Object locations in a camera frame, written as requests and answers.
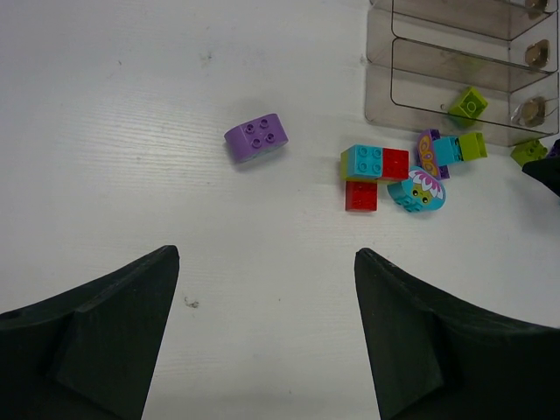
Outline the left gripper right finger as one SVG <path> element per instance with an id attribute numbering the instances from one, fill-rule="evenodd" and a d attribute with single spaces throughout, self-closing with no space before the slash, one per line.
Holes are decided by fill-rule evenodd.
<path id="1" fill-rule="evenodd" d="M 381 418 L 558 418 L 556 328 L 470 304 L 368 248 L 354 277 Z"/>

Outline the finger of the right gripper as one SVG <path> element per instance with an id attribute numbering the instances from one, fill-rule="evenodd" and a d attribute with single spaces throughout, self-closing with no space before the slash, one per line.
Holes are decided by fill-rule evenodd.
<path id="1" fill-rule="evenodd" d="M 560 157 L 549 157 L 527 162 L 522 171 L 560 196 Z"/>

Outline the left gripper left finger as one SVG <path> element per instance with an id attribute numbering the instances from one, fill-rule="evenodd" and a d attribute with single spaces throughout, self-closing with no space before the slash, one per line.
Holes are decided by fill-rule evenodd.
<path id="1" fill-rule="evenodd" d="M 166 245 L 1 316 L 3 419 L 139 419 L 179 278 Z"/>

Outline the green wide lego brick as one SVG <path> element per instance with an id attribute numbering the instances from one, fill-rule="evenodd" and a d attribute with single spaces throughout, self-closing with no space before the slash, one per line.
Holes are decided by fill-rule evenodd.
<path id="1" fill-rule="evenodd" d="M 526 163 L 544 159 L 548 154 L 548 149 L 542 145 L 539 139 L 529 140 L 517 144 L 511 151 L 510 157 L 520 166 Z"/>

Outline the green small lego brick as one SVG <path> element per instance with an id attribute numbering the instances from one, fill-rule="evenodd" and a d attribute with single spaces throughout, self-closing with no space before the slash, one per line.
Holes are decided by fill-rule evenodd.
<path id="1" fill-rule="evenodd" d="M 472 127 L 487 109 L 488 101 L 476 87 L 467 87 L 448 109 L 451 121 L 461 129 Z"/>

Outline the blue oval flower lego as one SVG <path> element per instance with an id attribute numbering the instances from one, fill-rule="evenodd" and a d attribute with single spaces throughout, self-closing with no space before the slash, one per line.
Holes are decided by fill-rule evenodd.
<path id="1" fill-rule="evenodd" d="M 446 201 L 443 184 L 419 166 L 411 166 L 405 180 L 387 189 L 391 199 L 408 213 L 437 211 Z"/>

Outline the purple rounded lego brick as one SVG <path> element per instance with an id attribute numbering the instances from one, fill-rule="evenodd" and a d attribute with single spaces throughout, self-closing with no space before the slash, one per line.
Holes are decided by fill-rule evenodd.
<path id="1" fill-rule="evenodd" d="M 237 125 L 224 134 L 235 163 L 241 164 L 285 146 L 289 138 L 278 114 Z"/>

